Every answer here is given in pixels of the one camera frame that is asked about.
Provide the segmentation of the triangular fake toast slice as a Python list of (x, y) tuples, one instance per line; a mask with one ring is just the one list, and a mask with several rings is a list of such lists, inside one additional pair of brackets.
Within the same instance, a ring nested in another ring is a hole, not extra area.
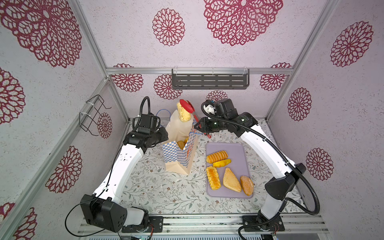
[(238, 178), (235, 176), (235, 174), (230, 168), (226, 168), (225, 170), (223, 184), (227, 189), (230, 189), (234, 192), (240, 193), (242, 191), (242, 186)]

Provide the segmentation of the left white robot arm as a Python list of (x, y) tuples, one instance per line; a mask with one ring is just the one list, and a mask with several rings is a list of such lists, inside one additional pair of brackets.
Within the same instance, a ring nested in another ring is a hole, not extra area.
[(149, 227), (148, 211), (138, 207), (125, 208), (120, 202), (126, 182), (147, 149), (168, 140), (168, 133), (160, 123), (160, 118), (152, 113), (139, 116), (106, 178), (92, 195), (84, 195), (81, 199), (87, 224), (114, 233), (125, 227), (134, 226), (140, 231)]

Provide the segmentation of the small yellow fake bread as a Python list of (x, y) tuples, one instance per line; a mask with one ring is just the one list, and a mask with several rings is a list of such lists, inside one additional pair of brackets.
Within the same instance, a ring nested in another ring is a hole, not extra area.
[(217, 162), (213, 163), (213, 167), (215, 167), (215, 168), (225, 167), (228, 164), (230, 164), (231, 162), (232, 162), (231, 159), (225, 159), (225, 160), (217, 161)]

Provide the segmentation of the blue checkered paper bag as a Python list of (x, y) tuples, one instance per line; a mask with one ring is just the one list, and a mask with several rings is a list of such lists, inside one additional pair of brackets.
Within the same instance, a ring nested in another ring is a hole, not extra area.
[(196, 121), (182, 122), (175, 110), (166, 126), (168, 140), (161, 143), (166, 170), (182, 175), (191, 173), (199, 135), (194, 129)]

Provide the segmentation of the oval sugared fake bread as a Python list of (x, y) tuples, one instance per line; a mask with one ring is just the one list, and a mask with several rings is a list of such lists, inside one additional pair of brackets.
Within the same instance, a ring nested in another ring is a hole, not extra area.
[(247, 176), (241, 176), (240, 181), (241, 181), (241, 186), (242, 186), (244, 193), (247, 196), (251, 196), (254, 192), (254, 184), (253, 184), (252, 180)]

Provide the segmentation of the fake croissant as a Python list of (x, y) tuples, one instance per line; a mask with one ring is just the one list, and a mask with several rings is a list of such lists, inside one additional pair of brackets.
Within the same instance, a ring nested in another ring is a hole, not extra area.
[(180, 104), (180, 102), (177, 103), (177, 109), (179, 114), (179, 119), (181, 122), (188, 122), (192, 119), (192, 114), (187, 112)]

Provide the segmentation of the corn topped fake bread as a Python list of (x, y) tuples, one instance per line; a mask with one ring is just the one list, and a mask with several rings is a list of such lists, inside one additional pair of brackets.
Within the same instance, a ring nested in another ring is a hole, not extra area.
[(209, 166), (207, 167), (206, 172), (211, 189), (218, 190), (221, 187), (221, 181), (217, 169), (213, 166)]

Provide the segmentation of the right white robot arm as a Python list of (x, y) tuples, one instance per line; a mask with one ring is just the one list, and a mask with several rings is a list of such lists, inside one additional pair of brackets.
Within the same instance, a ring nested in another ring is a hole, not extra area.
[(267, 197), (260, 213), (262, 222), (266, 222), (284, 209), (284, 201), (299, 181), (299, 176), (307, 170), (303, 164), (295, 164), (290, 159), (283, 160), (284, 154), (265, 135), (257, 120), (247, 112), (238, 114), (230, 99), (218, 102), (205, 101), (201, 105), (205, 117), (201, 118), (195, 129), (202, 133), (215, 133), (227, 130), (246, 142), (268, 166), (273, 178), (266, 183)]

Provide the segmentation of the long baguette fake bread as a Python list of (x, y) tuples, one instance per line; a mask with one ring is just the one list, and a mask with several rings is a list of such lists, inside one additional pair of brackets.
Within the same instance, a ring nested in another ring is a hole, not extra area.
[(184, 149), (184, 147), (185, 147), (185, 143), (184, 143), (184, 141), (178, 141), (177, 144), (178, 144), (178, 146), (179, 146), (179, 148), (180, 148), (181, 150)]

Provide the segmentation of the braided fake bread loaf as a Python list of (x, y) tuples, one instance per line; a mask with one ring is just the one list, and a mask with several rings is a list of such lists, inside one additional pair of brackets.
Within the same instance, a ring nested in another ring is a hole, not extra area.
[(228, 153), (224, 150), (207, 155), (206, 161), (209, 164), (219, 162), (228, 158)]

